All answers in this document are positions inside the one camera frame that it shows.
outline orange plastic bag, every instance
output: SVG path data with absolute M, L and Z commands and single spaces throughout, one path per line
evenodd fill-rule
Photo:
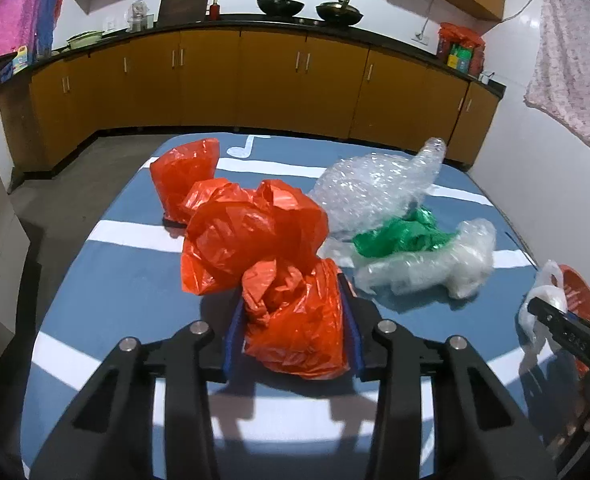
M 264 180 L 257 190 L 221 178 L 203 180 L 185 197 L 182 212 L 191 218 L 182 286 L 194 294 L 231 288 L 249 267 L 278 257 L 308 274 L 328 235 L 326 213 L 281 180 Z
M 190 215 L 182 207 L 195 182 L 213 178 L 219 160 L 219 140 L 202 139 L 169 150 L 150 164 L 164 216 L 187 224 Z
M 269 370 L 327 380 L 348 370 L 342 304 L 333 260 L 310 274 L 283 259 L 261 261 L 242 278 L 245 352 Z

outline clear plastic wrap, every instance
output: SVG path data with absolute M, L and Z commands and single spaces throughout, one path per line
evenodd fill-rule
M 414 158 L 371 153 L 340 160 L 319 177 L 309 196 L 328 214 L 335 238 L 349 240 L 421 205 L 445 153 L 445 142 L 432 138 Z
M 462 222 L 440 250 L 396 253 L 360 266 L 355 285 L 374 294 L 373 287 L 390 284 L 394 294 L 408 294 L 441 283 L 451 298 L 470 298 L 493 271 L 495 243 L 496 229 L 488 220 Z

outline white plastic bag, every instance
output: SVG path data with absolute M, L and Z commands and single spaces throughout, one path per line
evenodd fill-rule
M 457 235 L 437 251 L 396 253 L 370 260 L 355 272 L 355 285 L 369 294 L 390 283 L 394 294 L 408 294 L 440 283 L 457 300 L 470 298 L 493 271 L 496 229 L 483 218 L 461 222 Z
M 333 236 L 350 240 L 421 205 L 445 153 L 444 141 L 433 138 L 414 158 L 371 153 L 340 160 L 319 177 L 309 196 L 328 214 Z
M 537 318 L 528 311 L 528 304 L 533 298 L 540 298 L 550 305 L 554 306 L 560 312 L 566 314 L 568 306 L 566 305 L 566 295 L 564 294 L 564 278 L 562 270 L 558 264 L 549 260 L 538 271 L 535 276 L 535 283 L 526 295 L 520 312 L 517 315 L 517 321 L 524 330 L 531 344 L 537 346 L 541 343 L 541 337 L 536 334 L 535 321 Z

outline electric socket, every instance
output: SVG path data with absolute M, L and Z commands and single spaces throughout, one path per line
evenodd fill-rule
M 425 46 L 428 46 L 428 35 L 425 34 L 424 36 L 422 36 L 421 32 L 416 33 L 415 35 L 413 35 L 413 37 L 411 38 L 411 40 L 419 43 L 419 44 L 423 44 Z

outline red bottle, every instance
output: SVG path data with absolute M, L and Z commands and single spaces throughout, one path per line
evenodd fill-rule
M 213 4 L 209 7 L 209 21 L 215 22 L 219 20 L 219 4 L 218 0 L 213 0 Z

